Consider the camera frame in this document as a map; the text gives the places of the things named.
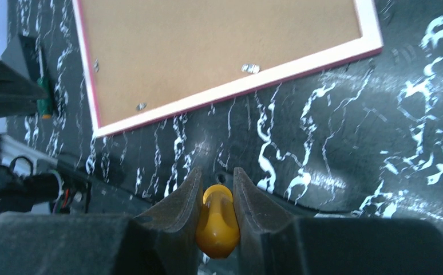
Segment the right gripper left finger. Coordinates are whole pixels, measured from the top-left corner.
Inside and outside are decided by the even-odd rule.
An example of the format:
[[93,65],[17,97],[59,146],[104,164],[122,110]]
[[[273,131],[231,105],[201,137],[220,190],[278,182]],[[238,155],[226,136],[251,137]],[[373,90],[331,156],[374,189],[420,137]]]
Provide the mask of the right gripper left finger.
[[0,214],[0,274],[196,274],[202,172],[145,212]]

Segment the orange handled screwdriver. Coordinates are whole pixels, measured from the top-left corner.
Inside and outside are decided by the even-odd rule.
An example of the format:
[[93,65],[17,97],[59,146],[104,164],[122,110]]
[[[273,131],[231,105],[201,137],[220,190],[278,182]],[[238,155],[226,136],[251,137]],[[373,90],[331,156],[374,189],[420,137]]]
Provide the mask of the orange handled screwdriver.
[[227,258],[238,246],[240,229],[230,189],[215,184],[203,194],[195,240],[209,258]]

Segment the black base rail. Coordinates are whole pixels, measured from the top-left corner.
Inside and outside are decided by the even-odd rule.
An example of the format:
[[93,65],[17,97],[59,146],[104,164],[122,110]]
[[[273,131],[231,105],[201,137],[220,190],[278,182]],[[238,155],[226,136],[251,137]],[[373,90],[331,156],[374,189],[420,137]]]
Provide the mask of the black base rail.
[[34,150],[6,134],[0,135],[0,163],[10,164],[16,159],[13,171],[27,176],[30,170],[34,175],[58,172],[65,187],[75,187],[82,191],[80,197],[73,195],[69,205],[72,214],[130,214],[139,215],[155,205],[155,201],[142,199],[124,190],[88,175],[83,167],[75,168],[62,160],[51,158]]

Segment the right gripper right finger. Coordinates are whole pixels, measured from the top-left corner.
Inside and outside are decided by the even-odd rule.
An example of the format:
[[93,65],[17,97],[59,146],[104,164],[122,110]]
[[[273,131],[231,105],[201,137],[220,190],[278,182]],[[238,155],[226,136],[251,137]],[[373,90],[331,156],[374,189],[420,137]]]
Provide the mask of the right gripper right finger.
[[443,234],[419,219],[294,215],[237,167],[241,274],[443,274]]

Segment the pink photo frame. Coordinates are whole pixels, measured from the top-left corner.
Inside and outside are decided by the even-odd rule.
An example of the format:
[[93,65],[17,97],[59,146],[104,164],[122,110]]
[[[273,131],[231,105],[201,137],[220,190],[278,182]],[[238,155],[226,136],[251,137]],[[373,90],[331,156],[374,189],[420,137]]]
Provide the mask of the pink photo frame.
[[374,1],[74,1],[95,137],[383,48]]

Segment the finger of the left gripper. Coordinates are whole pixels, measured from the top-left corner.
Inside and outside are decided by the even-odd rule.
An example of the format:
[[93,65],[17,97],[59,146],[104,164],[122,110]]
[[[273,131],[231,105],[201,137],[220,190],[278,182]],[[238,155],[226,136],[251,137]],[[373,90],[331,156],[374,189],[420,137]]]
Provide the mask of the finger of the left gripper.
[[45,89],[0,60],[0,118],[34,114],[37,101],[48,97]]

